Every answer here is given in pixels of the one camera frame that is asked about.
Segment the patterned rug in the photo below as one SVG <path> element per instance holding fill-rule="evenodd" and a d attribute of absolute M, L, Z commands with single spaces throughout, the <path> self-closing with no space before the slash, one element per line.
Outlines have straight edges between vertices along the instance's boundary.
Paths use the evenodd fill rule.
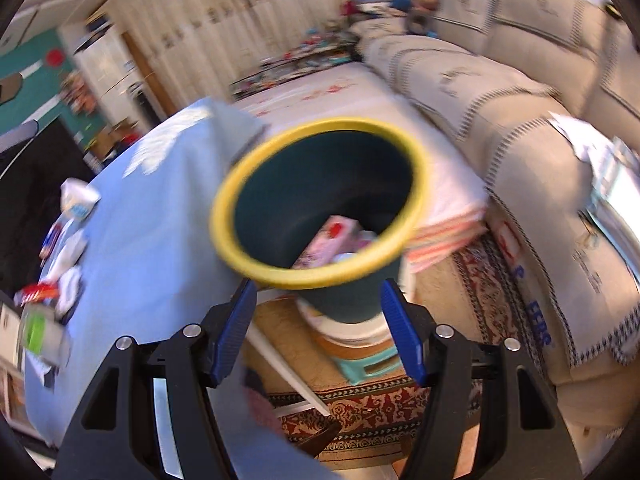
<path fill-rule="evenodd" d="M 490 344 L 515 337 L 540 369 L 540 353 L 524 304 L 490 234 L 419 273 L 416 289 L 415 303 L 428 306 L 437 322 L 446 322 L 467 338 Z M 350 386 L 313 344 L 291 300 L 258 306 L 254 321 L 342 423 L 338 438 L 319 457 L 326 466 L 368 467 L 402 458 L 400 441 L 415 436 L 428 402 L 427 390 L 416 386 L 402 369 Z M 253 348 L 247 346 L 245 356 L 247 364 L 262 376 L 275 406 L 302 400 Z M 479 395 L 479 388 L 474 388 L 470 412 L 478 409 Z M 285 416 L 282 428 L 296 441 L 314 434 L 325 423 L 316 410 L 309 410 Z"/>

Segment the teal wall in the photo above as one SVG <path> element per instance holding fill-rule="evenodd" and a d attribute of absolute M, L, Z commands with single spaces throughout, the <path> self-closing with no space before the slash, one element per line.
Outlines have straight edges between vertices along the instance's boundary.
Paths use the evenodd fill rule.
<path fill-rule="evenodd" d="M 64 52 L 54 28 L 37 35 L 27 43 L 1 56 L 0 78 L 14 72 L 20 72 L 38 60 L 44 61 L 47 52 L 52 48 L 59 48 Z M 73 69 L 74 67 L 69 60 L 65 59 L 62 66 L 58 68 L 52 68 L 44 63 L 39 70 L 28 76 L 22 82 L 22 88 L 18 95 L 11 101 L 0 105 L 0 134 L 21 124 L 40 106 L 59 93 L 62 73 L 68 73 Z M 38 124 L 43 128 L 58 116 L 62 117 L 73 136 L 78 132 L 82 135 L 84 144 L 105 126 L 105 122 L 98 112 L 94 112 L 88 117 L 84 114 L 75 116 L 71 109 L 62 102 L 38 120 Z"/>

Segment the pink box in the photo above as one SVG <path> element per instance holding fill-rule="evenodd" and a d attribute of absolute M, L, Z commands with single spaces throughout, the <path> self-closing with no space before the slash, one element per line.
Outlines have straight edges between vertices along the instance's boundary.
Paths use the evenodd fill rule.
<path fill-rule="evenodd" d="M 336 254 L 350 253 L 354 248 L 355 235 L 360 229 L 357 220 L 345 216 L 329 216 L 291 268 L 321 267 L 330 263 Z"/>

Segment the sofa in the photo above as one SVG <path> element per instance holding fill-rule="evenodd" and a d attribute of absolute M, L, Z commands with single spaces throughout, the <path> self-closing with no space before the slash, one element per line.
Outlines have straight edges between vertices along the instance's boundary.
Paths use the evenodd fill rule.
<path fill-rule="evenodd" d="M 614 431 L 640 399 L 640 292 L 580 211 L 591 168 L 548 121 L 590 122 L 640 152 L 640 55 L 585 0 L 440 0 L 437 38 L 402 19 L 359 22 L 363 62 L 463 153 L 491 196 L 498 240 L 560 410 Z"/>

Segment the curtain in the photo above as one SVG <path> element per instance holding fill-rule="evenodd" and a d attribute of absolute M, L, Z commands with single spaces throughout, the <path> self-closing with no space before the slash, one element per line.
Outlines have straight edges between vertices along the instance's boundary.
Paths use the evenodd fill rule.
<path fill-rule="evenodd" d="M 139 44 L 171 97 L 229 100 L 229 84 L 339 16 L 346 0 L 108 0 L 105 12 Z"/>

